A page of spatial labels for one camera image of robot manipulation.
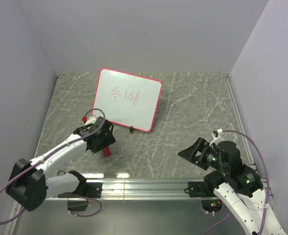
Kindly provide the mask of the red whiteboard eraser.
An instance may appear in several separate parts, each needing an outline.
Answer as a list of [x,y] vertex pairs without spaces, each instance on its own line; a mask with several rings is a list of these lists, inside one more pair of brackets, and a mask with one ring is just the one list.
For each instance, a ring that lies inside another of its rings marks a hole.
[[103,151],[103,156],[104,157],[108,157],[108,156],[111,155],[111,151],[109,150],[108,147],[104,148],[102,151]]

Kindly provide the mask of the pink framed whiteboard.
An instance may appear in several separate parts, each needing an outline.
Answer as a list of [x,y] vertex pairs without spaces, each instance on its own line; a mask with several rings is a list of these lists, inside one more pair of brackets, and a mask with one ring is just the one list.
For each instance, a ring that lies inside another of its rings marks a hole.
[[103,68],[99,73],[93,115],[101,109],[114,124],[150,132],[163,83],[160,80]]

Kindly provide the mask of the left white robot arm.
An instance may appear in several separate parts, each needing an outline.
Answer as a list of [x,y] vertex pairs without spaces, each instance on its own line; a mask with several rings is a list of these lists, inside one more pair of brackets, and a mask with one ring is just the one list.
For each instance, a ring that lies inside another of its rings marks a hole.
[[91,151],[109,155],[108,147],[115,143],[113,124],[102,117],[90,117],[76,128],[66,140],[47,153],[29,161],[18,160],[9,177],[5,192],[27,211],[38,208],[45,199],[63,193],[75,197],[87,196],[87,179],[75,170],[53,176],[59,167],[74,157]]

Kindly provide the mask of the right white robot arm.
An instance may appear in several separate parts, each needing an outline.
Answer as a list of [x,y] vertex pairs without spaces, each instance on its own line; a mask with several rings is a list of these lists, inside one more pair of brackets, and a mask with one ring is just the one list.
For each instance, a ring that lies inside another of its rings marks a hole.
[[188,183],[190,197],[216,196],[247,235],[285,234],[268,204],[269,193],[259,174],[242,162],[240,150],[234,142],[207,142],[198,138],[178,156],[203,170],[214,169],[203,178],[201,186]]

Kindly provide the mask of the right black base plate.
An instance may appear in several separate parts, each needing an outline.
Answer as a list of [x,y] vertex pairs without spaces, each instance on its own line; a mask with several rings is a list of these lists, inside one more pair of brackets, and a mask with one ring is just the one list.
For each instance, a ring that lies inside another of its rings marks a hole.
[[209,193],[205,187],[203,181],[190,181],[188,182],[188,187],[185,189],[185,193],[189,197],[209,197]]

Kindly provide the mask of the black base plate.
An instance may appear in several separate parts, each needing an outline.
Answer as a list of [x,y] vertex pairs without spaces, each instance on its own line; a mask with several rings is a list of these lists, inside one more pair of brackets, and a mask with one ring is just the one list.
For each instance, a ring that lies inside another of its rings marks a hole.
[[91,198],[100,198],[102,193],[101,182],[86,182],[83,187],[83,196]]
[[209,197],[209,193],[205,187],[203,181],[190,181],[188,182],[188,187],[185,189],[185,193],[189,197]]

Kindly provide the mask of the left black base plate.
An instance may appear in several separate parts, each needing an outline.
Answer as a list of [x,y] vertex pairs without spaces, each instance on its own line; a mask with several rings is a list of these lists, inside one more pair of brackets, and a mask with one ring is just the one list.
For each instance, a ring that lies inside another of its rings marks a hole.
[[83,196],[91,198],[100,198],[102,193],[101,182],[86,182],[83,187]]

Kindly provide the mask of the aluminium mounting rail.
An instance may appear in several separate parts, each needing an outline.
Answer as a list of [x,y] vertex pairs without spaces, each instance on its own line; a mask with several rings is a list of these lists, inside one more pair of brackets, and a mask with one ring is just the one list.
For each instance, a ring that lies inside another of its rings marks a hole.
[[137,200],[166,201],[214,199],[209,197],[189,197],[185,193],[190,181],[203,181],[191,178],[160,179],[87,179],[87,182],[101,182],[102,193],[98,200]]

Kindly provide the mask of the right side aluminium rail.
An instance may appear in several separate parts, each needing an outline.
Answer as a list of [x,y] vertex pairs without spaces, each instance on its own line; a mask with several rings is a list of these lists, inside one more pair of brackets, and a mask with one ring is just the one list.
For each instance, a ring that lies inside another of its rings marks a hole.
[[[228,89],[228,92],[229,92],[229,95],[230,95],[230,98],[231,98],[231,102],[232,102],[232,105],[233,105],[233,108],[234,108],[234,112],[235,112],[236,119],[237,119],[237,122],[238,122],[239,130],[240,130],[240,132],[245,134],[244,126],[243,126],[243,123],[242,123],[242,120],[241,120],[241,117],[240,117],[240,113],[239,113],[239,109],[237,107],[237,103],[236,103],[236,100],[235,100],[235,97],[234,97],[234,93],[232,91],[231,84],[230,84],[230,81],[229,81],[229,74],[228,73],[224,73],[223,77],[224,77],[224,80],[226,82],[227,89]],[[257,167],[256,167],[256,164],[255,164],[255,161],[254,161],[253,156],[252,156],[252,152],[251,152],[251,149],[250,149],[250,146],[249,146],[249,141],[244,136],[242,136],[241,138],[242,138],[242,141],[243,141],[243,144],[244,144],[244,148],[245,148],[248,160],[249,160],[249,165],[255,171],[258,171]]]

